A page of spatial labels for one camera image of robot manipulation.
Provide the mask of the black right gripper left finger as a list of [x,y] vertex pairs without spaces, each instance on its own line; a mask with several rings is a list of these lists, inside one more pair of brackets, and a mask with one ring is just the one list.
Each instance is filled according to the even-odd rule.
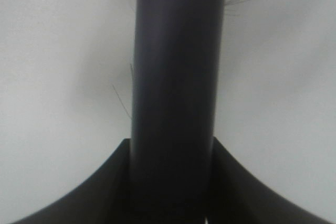
[[120,183],[127,173],[128,138],[78,187],[54,203],[14,223],[106,223],[118,202]]

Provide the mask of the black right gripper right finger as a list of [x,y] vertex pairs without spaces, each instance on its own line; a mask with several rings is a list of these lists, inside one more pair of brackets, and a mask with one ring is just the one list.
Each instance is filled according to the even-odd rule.
[[327,223],[259,181],[214,139],[208,223]]

